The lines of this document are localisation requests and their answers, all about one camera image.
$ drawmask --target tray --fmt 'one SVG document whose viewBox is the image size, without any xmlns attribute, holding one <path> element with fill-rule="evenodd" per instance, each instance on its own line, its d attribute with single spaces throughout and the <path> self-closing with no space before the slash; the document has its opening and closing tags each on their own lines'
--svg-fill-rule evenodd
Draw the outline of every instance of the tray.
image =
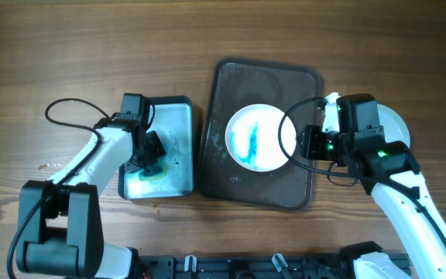
<svg viewBox="0 0 446 279">
<path fill-rule="evenodd" d="M 163 172 L 155 177 L 142 177 L 139 172 L 126 174 L 121 166 L 118 194 L 124 199 L 188 195 L 194 190 L 192 101 L 186 96 L 149 99 L 156 106 L 156 114 L 147 132 L 155 130 L 166 151 L 158 159 Z"/>
<path fill-rule="evenodd" d="M 209 198 L 287 211 L 304 208 L 312 198 L 313 175 L 290 162 L 265 173 L 246 170 L 229 156 L 225 128 L 234 113 L 247 105 L 267 104 L 286 111 L 298 101 L 319 95 L 321 76 L 309 67 L 243 58 L 220 61 L 197 159 L 200 192 Z M 298 132 L 306 124 L 317 124 L 318 115 L 311 103 L 294 112 L 291 119 Z M 300 157 L 297 148 L 293 157 Z"/>
</svg>

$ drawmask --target blue paint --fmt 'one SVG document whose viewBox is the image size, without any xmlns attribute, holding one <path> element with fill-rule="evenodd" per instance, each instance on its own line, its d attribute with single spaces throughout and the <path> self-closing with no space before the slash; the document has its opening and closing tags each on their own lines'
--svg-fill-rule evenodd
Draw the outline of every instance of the blue paint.
<svg viewBox="0 0 446 279">
<path fill-rule="evenodd" d="M 257 129 L 258 129 L 258 123 L 254 123 L 254 125 L 251 126 L 251 136 L 249 137 L 249 151 L 247 152 L 246 157 L 241 157 L 239 154 L 237 154 L 236 148 L 235 148 L 235 132 L 232 132 L 231 137 L 231 144 L 233 151 L 237 158 L 243 162 L 244 164 L 249 165 L 250 167 L 254 167 L 257 169 L 256 166 L 256 157 L 257 157 Z"/>
</svg>

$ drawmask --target white plate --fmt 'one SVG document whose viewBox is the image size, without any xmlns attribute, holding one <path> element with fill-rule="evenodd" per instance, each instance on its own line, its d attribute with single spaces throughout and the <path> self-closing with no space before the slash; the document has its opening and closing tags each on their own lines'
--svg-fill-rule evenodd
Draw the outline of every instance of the white plate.
<svg viewBox="0 0 446 279">
<path fill-rule="evenodd" d="M 278 144 L 278 125 L 283 112 L 271 105 L 249 105 L 237 111 L 226 126 L 225 143 L 233 160 L 251 171 L 273 171 L 288 159 Z M 281 139 L 288 154 L 296 146 L 290 118 L 283 123 Z"/>
<path fill-rule="evenodd" d="M 384 126 L 385 141 L 391 143 L 397 140 L 410 147 L 409 129 L 406 123 L 391 108 L 378 104 L 379 124 Z"/>
</svg>

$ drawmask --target wooden table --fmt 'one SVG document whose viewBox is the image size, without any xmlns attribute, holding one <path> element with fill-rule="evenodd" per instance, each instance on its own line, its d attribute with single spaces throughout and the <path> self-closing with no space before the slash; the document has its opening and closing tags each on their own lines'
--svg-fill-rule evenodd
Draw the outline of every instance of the wooden table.
<svg viewBox="0 0 446 279">
<path fill-rule="evenodd" d="M 325 94 L 368 92 L 396 110 L 446 221 L 446 2 L 81 2 L 0 5 L 0 277 L 19 189 L 57 172 L 91 136 L 47 122 L 50 102 L 85 98 L 113 113 L 124 92 L 187 95 L 205 112 L 214 66 L 233 55 L 312 66 Z M 53 116 L 91 126 L 100 115 L 69 104 Z M 130 202 L 116 183 L 100 197 L 105 239 L 143 255 L 334 252 L 366 240 L 403 251 L 362 187 L 325 177 L 298 213 L 197 193 Z"/>
</svg>

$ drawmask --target table surface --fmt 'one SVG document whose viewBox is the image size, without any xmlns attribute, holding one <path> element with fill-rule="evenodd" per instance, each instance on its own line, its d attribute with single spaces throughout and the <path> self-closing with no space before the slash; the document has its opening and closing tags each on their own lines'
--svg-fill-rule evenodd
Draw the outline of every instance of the table surface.
<svg viewBox="0 0 446 279">
<path fill-rule="evenodd" d="M 47 122 L 49 103 L 84 98 L 113 113 L 125 92 L 186 95 L 205 115 L 214 66 L 227 56 L 308 65 L 325 94 L 368 92 L 397 111 L 446 221 L 446 2 L 87 2 L 0 5 L 0 277 L 20 188 L 57 172 L 91 136 Z M 53 116 L 88 126 L 100 117 L 78 104 Z M 296 213 L 198 193 L 131 202 L 116 184 L 100 197 L 105 239 L 143 255 L 335 252 L 367 240 L 403 251 L 362 187 L 325 177 Z"/>
</svg>

